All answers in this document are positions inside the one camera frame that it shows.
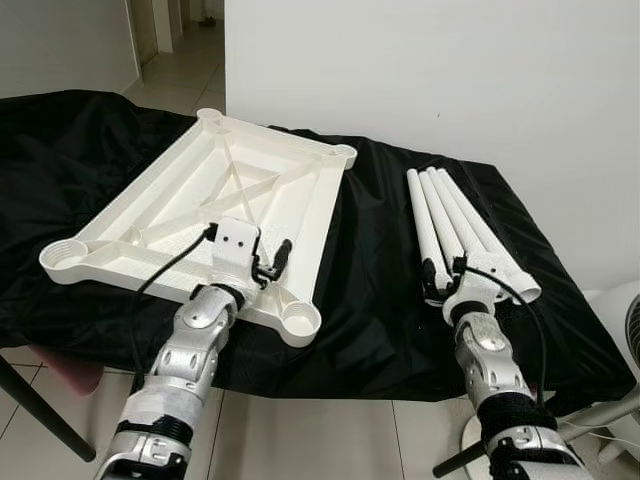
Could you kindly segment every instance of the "black fabric cover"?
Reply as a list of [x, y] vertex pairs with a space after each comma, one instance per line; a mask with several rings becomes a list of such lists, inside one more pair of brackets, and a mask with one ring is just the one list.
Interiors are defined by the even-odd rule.
[[[91, 281], [56, 285], [38, 254], [75, 235], [193, 122], [110, 93], [0, 101], [0, 346], [33, 343], [131, 368], [126, 325], [133, 320], [151, 364], [171, 332], [176, 304], [145, 297], [127, 318], [131, 292]], [[421, 300], [405, 180], [408, 168], [434, 165], [448, 169], [542, 286], [533, 307], [548, 341], [547, 388], [557, 390], [557, 401], [575, 408], [631, 389], [615, 344], [493, 166], [361, 137], [292, 133], [358, 150], [343, 177], [318, 276], [322, 328], [311, 346], [295, 349], [267, 328], [237, 322], [217, 386], [267, 397], [437, 401], [464, 393], [451, 329]], [[501, 303], [497, 317], [525, 377], [537, 378], [538, 337], [525, 310]]]

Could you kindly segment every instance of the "tiled floor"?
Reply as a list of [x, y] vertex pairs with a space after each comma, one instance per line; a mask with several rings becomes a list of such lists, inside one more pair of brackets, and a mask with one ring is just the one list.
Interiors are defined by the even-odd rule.
[[[144, 67], [134, 103], [194, 115], [224, 112], [224, 35], [190, 27], [174, 54]], [[0, 352], [90, 443], [98, 458], [85, 464], [0, 391], [0, 480], [92, 477], [104, 456], [131, 384], [107, 369], [98, 390], [79, 399], [26, 348]], [[212, 389], [194, 440], [189, 480], [429, 480], [431, 469], [458, 451], [470, 403], [355, 400], [268, 400]], [[575, 446], [598, 479], [636, 479], [616, 462], [597, 464], [600, 441]], [[460, 470], [447, 477], [464, 480]]]
[[174, 53], [159, 53], [142, 67], [143, 84], [125, 96], [136, 105], [195, 115], [200, 108], [225, 112], [224, 24], [190, 25]]

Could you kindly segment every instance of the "white tube bundle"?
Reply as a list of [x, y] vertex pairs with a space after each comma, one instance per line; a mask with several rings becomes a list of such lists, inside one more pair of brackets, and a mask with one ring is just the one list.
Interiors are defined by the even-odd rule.
[[[446, 170], [429, 167], [418, 174], [411, 169], [407, 171], [407, 180], [427, 300], [442, 301], [453, 293], [454, 261], [470, 254], [491, 259], [498, 275], [526, 302], [540, 296], [540, 286], [520, 268]], [[509, 296], [502, 292], [497, 300]]]

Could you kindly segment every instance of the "white plastic frame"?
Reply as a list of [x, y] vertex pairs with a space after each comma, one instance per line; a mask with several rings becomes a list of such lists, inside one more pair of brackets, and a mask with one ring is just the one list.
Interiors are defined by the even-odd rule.
[[[198, 111], [198, 121], [75, 237], [54, 242], [40, 263], [60, 284], [97, 280], [137, 290], [186, 248], [209, 222], [255, 223], [258, 254], [271, 263], [293, 242], [277, 283], [240, 318], [273, 328], [291, 346], [308, 345], [321, 324], [312, 297], [342, 173], [357, 151]], [[203, 242], [147, 293], [184, 303], [211, 273]]]

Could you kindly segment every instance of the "black pole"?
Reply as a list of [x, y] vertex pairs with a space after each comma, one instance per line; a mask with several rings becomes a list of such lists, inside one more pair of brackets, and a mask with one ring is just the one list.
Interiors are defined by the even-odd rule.
[[96, 458], [93, 447], [78, 435], [1, 355], [0, 388], [85, 462]]
[[464, 467], [468, 463], [473, 462], [475, 459], [480, 458], [482, 455], [484, 455], [484, 445], [479, 441], [456, 453], [450, 459], [433, 467], [433, 476], [436, 478], [442, 478], [445, 475], [449, 475], [451, 472]]

